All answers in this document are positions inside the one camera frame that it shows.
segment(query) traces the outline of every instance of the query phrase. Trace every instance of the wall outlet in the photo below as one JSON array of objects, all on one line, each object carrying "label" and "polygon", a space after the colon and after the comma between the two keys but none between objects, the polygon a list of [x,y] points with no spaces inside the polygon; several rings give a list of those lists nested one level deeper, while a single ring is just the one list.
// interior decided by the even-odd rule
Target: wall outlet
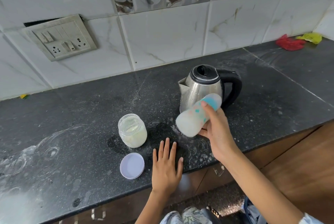
[{"label": "wall outlet", "polygon": [[24,29],[50,61],[97,49],[79,14]]}]

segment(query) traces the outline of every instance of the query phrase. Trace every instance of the kettle spout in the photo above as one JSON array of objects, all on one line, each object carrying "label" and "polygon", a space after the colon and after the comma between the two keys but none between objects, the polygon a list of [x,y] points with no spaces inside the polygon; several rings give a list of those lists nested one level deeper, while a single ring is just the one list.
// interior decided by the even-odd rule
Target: kettle spout
[{"label": "kettle spout", "polygon": [[186,77],[184,79],[181,79],[177,82],[179,84],[180,87],[180,92],[181,92],[181,96],[186,94],[188,90],[190,90],[190,87],[186,86]]}]

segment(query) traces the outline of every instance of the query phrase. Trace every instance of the red plastic bag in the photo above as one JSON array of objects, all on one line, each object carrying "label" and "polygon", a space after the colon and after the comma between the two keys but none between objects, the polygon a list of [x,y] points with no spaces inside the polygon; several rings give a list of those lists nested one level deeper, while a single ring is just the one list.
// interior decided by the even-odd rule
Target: red plastic bag
[{"label": "red plastic bag", "polygon": [[288,35],[286,34],[284,34],[282,37],[280,37],[276,41],[276,45],[280,46],[283,49],[289,50],[289,51],[295,51],[295,50],[302,49],[305,43],[306,41],[302,39],[288,38]]}]

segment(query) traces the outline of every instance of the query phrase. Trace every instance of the light blue sleeve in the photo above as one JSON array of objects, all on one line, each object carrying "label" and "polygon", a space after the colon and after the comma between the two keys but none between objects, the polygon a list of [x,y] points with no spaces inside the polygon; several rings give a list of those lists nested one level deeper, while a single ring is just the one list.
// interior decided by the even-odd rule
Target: light blue sleeve
[{"label": "light blue sleeve", "polygon": [[324,223],[305,213],[304,217],[300,220],[299,224],[324,224]]}]

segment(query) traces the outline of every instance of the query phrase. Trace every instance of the electric kettle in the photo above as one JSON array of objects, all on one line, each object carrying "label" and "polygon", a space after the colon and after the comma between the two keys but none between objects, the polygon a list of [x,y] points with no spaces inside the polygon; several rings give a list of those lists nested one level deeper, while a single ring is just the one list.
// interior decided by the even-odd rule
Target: electric kettle
[{"label": "electric kettle", "polygon": [[[224,83],[232,83],[232,90],[225,100]],[[223,100],[221,108],[226,108],[236,100],[242,88],[241,77],[235,71],[217,70],[210,65],[194,67],[178,84],[181,91],[180,112],[188,110],[210,93],[220,95]]]}]

